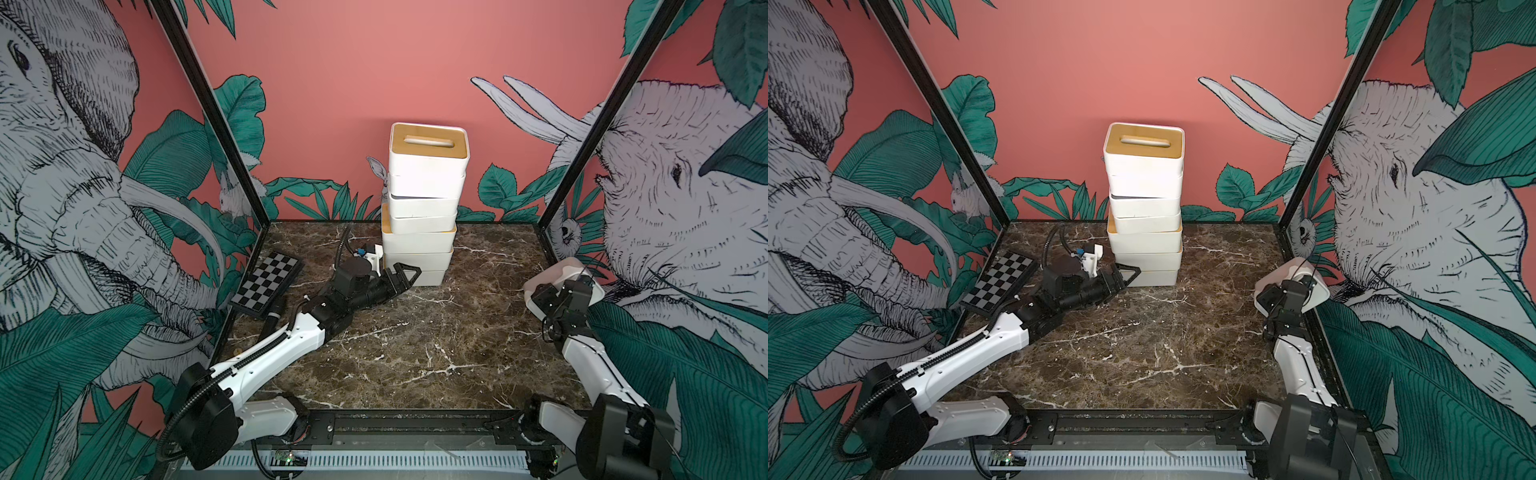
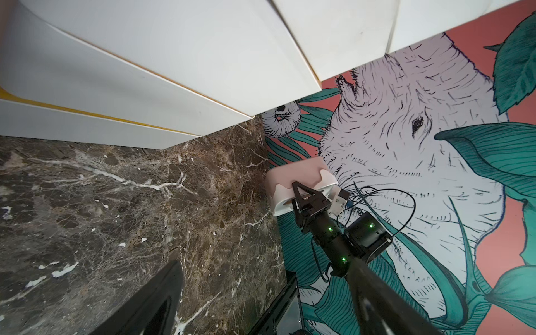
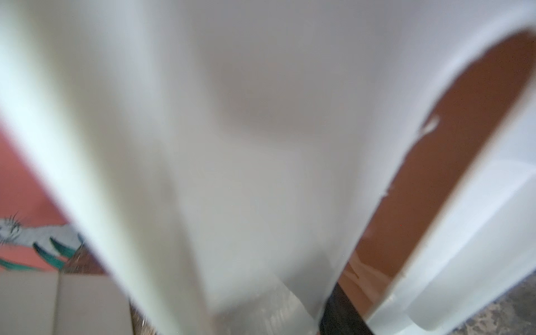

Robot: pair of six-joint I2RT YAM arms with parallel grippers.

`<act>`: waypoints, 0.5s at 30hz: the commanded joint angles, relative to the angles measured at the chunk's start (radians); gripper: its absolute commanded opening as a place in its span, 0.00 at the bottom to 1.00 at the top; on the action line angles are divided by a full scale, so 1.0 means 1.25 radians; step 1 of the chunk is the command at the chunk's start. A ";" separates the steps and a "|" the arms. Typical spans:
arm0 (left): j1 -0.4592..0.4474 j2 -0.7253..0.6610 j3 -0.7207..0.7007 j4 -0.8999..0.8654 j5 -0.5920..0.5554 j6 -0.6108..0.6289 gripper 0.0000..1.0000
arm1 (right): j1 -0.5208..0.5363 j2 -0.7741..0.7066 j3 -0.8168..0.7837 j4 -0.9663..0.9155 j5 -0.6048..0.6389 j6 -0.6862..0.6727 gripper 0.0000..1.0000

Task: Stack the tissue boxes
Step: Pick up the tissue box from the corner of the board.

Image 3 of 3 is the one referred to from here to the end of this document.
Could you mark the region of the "pink white drip tissue box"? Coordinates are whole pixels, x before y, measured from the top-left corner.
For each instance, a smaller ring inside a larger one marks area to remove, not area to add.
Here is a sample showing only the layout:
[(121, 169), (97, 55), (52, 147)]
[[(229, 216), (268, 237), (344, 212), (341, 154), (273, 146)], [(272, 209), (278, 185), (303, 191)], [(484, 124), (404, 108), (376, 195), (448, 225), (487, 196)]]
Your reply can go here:
[(162, 334), (446, 334), (535, 269), (534, 1), (3, 1), (1, 126)]

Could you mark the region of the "large white box bamboo lid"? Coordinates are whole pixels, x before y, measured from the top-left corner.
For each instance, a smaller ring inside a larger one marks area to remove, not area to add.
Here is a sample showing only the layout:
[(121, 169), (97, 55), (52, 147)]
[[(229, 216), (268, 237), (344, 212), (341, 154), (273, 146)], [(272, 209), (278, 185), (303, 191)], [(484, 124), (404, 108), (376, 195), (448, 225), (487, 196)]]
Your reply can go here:
[(1, 273), (1, 333), (52, 334), (59, 275)]

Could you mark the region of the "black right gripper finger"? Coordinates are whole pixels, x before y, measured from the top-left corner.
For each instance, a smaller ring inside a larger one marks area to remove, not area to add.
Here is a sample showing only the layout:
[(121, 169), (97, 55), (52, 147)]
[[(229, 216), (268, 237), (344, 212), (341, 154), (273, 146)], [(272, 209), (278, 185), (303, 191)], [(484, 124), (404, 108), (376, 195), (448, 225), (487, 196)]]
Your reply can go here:
[(341, 286), (336, 284), (319, 324), (321, 335), (374, 335)]

